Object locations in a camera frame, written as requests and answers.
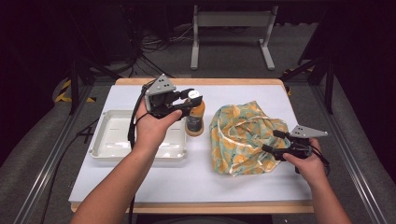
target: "person's left arm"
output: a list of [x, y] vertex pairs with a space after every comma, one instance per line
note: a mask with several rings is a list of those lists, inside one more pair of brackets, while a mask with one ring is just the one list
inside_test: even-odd
[[[136, 118], [147, 113], [143, 101]], [[181, 116], [175, 111], [163, 119], [146, 115], [136, 126], [134, 148], [110, 174], [84, 199], [71, 223], [121, 223], [132, 198], [154, 161], [166, 130]]]

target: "bottle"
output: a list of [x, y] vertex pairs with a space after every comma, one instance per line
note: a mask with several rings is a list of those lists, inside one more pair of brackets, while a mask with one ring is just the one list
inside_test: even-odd
[[[190, 91], [189, 99], [194, 99], [199, 97], [198, 91]], [[202, 101], [200, 105], [193, 107], [190, 115], [186, 117], [186, 133], [189, 136], [196, 137], [204, 132], [204, 112], [205, 112], [205, 102]]]

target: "white tabletop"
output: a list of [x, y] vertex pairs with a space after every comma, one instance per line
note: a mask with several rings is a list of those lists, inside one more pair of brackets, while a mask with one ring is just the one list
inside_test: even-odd
[[[284, 161], [272, 173], [262, 175], [219, 175], [211, 168], [208, 125], [223, 105], [242, 105], [257, 101], [263, 112], [283, 119], [291, 131], [297, 120], [288, 95], [281, 85], [189, 85], [177, 91], [194, 88], [204, 96], [205, 131], [198, 137], [187, 137], [187, 157], [181, 161], [155, 161], [135, 196], [137, 203], [230, 203], [309, 201], [311, 193], [294, 166]], [[103, 112], [132, 110], [141, 86], [113, 86]], [[90, 148], [99, 125], [95, 130]], [[98, 161], [85, 156], [69, 202], [81, 203], [88, 193], [113, 169], [116, 161]]]

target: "plastic tray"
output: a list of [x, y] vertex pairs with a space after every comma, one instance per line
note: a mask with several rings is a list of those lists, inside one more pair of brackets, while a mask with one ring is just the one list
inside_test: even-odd
[[[132, 110], [109, 110], [102, 116], [90, 154], [100, 161], [120, 161], [131, 152], [127, 134]], [[184, 124], [185, 120], [182, 119], [167, 130], [155, 156], [156, 160], [180, 160], [185, 157], [187, 150]]]

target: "patterned fabric bag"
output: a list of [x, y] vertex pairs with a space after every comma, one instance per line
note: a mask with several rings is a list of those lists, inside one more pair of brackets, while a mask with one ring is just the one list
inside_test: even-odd
[[256, 101], [245, 105], [225, 105], [215, 114], [210, 125], [213, 169], [220, 174], [257, 175], [271, 172], [280, 161], [262, 145], [284, 148], [289, 140], [273, 136], [273, 130], [287, 132], [281, 119], [270, 119]]

